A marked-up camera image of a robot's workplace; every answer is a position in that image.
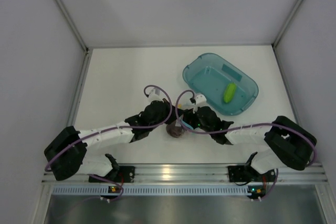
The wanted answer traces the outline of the green fake cucumber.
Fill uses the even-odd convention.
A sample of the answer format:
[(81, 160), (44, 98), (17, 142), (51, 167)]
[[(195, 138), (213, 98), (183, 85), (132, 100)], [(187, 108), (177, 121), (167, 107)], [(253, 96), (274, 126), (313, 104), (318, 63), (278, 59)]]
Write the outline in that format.
[(235, 83), (229, 83), (223, 94), (223, 101), (224, 103), (230, 103), (232, 99), (234, 98), (235, 92), (236, 92), (237, 85)]

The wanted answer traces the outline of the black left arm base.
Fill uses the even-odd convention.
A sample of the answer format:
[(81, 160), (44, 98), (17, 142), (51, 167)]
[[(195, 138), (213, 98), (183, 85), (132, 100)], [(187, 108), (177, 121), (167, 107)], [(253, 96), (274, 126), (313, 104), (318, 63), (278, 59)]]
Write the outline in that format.
[(120, 169), (114, 178), (116, 183), (132, 183), (135, 176), (134, 166), (120, 166)]

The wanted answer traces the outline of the clear zip top bag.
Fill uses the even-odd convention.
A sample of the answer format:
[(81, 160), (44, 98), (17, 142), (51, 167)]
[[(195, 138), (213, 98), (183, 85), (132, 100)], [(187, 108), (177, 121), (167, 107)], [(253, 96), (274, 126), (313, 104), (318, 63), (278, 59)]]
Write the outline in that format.
[(174, 123), (176, 126), (181, 126), (184, 129), (184, 132), (186, 132), (186, 129), (194, 130), (191, 124), (184, 119), (184, 115), (187, 115), (189, 112), (193, 113), (193, 108), (191, 104), (178, 104), (177, 113), (180, 118), (180, 120), (178, 121), (176, 119), (175, 106), (172, 105), (172, 123), (170, 124)]

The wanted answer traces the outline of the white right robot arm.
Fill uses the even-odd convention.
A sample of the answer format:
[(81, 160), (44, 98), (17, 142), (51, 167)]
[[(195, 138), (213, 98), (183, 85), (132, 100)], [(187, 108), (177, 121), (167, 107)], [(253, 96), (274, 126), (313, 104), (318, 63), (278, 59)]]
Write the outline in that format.
[(181, 114), (185, 128), (199, 135), (209, 135), (220, 145), (258, 145), (246, 162), (245, 174), (258, 180), (264, 173), (281, 167), (304, 170), (313, 163), (317, 139), (285, 116), (271, 123), (233, 126), (232, 121), (221, 120), (208, 106), (186, 109)]

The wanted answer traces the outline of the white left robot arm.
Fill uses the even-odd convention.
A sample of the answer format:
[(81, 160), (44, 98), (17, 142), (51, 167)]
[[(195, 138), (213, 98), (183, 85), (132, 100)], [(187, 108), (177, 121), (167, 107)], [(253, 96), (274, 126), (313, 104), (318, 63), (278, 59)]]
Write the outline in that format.
[(108, 153), (111, 146), (148, 137), (157, 127), (168, 124), (173, 112), (171, 102), (155, 100), (139, 114), (112, 126), (84, 131), (68, 126), (44, 150), (48, 161), (45, 171), (53, 173), (57, 181), (86, 174), (92, 183), (112, 182), (117, 179), (120, 166)]

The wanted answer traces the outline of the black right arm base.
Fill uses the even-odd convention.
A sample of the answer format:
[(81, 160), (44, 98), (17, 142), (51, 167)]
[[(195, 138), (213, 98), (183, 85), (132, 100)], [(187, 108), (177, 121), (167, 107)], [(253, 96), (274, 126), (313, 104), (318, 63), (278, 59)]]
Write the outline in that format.
[(228, 177), (231, 183), (249, 183), (244, 165), (228, 166)]

